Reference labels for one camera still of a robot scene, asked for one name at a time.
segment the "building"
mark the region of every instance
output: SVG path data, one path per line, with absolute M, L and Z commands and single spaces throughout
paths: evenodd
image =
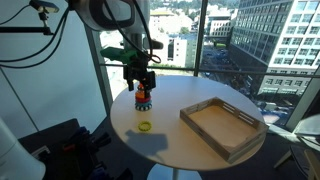
M 237 10 L 218 9 L 217 6 L 213 6 L 208 12 L 205 24 L 206 37 L 225 42 L 235 24 Z
M 319 1 L 242 0 L 230 59 L 243 71 L 313 74 L 320 64 Z M 301 95 L 310 78 L 248 76 L 254 94 Z
M 179 33 L 182 27 L 191 30 L 192 20 L 186 15 L 177 15 L 166 9 L 150 12 L 149 29 L 167 34 Z
M 197 36 L 185 34 L 170 40 L 168 46 L 168 64 L 179 67 L 194 67 Z

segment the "wooden tray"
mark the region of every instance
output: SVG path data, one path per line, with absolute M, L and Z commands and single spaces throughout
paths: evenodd
M 227 162 L 263 141 L 268 126 L 219 98 L 180 110 L 180 117 Z

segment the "stacked toy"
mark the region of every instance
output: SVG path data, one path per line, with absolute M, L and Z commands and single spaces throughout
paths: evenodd
M 138 85 L 138 90 L 136 92 L 136 110 L 148 111 L 152 108 L 150 93 L 145 93 L 143 85 L 140 83 Z

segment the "tray rim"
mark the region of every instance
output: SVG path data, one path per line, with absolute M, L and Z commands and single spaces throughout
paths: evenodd
M 249 135 L 246 140 L 242 141 L 235 147 L 225 148 L 219 141 L 211 137 L 205 130 L 203 130 L 197 123 L 189 117 L 189 115 L 201 111 L 209 106 L 219 106 L 229 114 L 233 115 L 236 119 L 242 120 L 245 124 L 253 127 L 256 133 Z M 269 128 L 264 122 L 257 120 L 249 114 L 241 111 L 233 105 L 223 101 L 218 97 L 213 97 L 208 100 L 196 103 L 180 110 L 180 118 L 196 132 L 211 148 L 213 148 L 220 156 L 222 156 L 229 163 L 234 162 L 241 157 L 245 152 L 251 149 L 254 145 L 261 142 Z

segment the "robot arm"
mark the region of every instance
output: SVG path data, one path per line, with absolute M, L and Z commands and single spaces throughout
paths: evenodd
M 124 49 L 108 47 L 101 51 L 103 57 L 122 62 L 124 79 L 129 91 L 134 89 L 133 80 L 138 80 L 145 89 L 145 97 L 156 87 L 155 73 L 147 71 L 151 59 L 143 49 L 146 38 L 146 24 L 149 22 L 150 6 L 146 0 L 69 0 L 71 10 L 75 10 L 82 21 L 93 30 L 119 30 L 124 36 Z

